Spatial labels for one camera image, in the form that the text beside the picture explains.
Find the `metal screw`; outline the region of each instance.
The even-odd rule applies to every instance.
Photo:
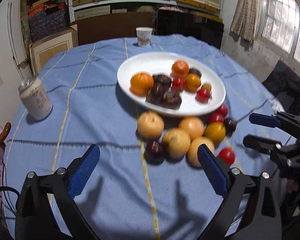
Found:
[[[239,170],[238,168],[233,168],[233,169],[231,169],[231,172],[232,172],[234,175],[240,174],[240,170]]]
[[[270,176],[267,172],[263,172],[262,177],[264,177],[265,179],[269,179]]]
[[[62,175],[66,173],[66,169],[65,168],[59,168],[57,169],[57,174]]]
[[[33,171],[29,172],[28,175],[27,175],[27,177],[29,179],[32,179],[34,177],[34,172]]]

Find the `tablecloth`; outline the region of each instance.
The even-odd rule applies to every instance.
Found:
[[[237,120],[251,111],[273,113],[276,100],[253,75],[193,37],[153,36],[144,48],[137,46],[136,38],[79,46],[55,55],[39,74],[53,103],[48,118],[35,122],[20,106],[4,157],[7,185],[21,191],[28,172],[47,175],[67,167],[94,143],[100,147],[100,161],[74,200],[101,239],[196,239],[222,197],[215,194],[205,173],[189,167],[186,160],[161,165],[146,162],[144,143],[136,137],[136,119],[145,109],[136,106],[117,84],[117,70],[124,60],[153,51],[186,55],[215,71],[226,86],[230,117]],[[169,126],[177,126],[178,121],[165,118]],[[272,173],[276,166],[269,156],[244,148],[247,134],[282,143],[289,137],[277,128],[252,125],[247,117],[216,153],[233,147],[237,157],[233,166],[250,175]],[[9,198],[14,205],[16,196],[11,193]],[[54,198],[51,206],[60,229],[69,234]],[[14,222],[8,220],[13,236]]]

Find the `blue gripper pad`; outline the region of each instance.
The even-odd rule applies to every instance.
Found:
[[[223,174],[215,156],[210,152],[208,147],[203,145],[198,148],[198,160],[205,172],[208,180],[217,195],[226,197],[228,195],[228,182],[226,176]]]
[[[94,146],[70,180],[69,195],[72,199],[82,193],[99,160],[100,149],[98,146]]]
[[[264,115],[264,114],[252,113],[249,116],[249,121],[250,123],[253,124],[262,125],[271,128],[275,128],[280,125],[280,121],[278,120],[278,118],[274,116]]]

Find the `wooden frame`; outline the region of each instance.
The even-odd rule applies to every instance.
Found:
[[[38,75],[49,59],[57,53],[78,46],[77,30],[73,27],[51,34],[29,45],[31,70]]]

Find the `soda can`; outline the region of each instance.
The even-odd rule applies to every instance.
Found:
[[[35,120],[43,120],[51,113],[52,103],[40,78],[31,77],[23,80],[18,90],[22,103]]]

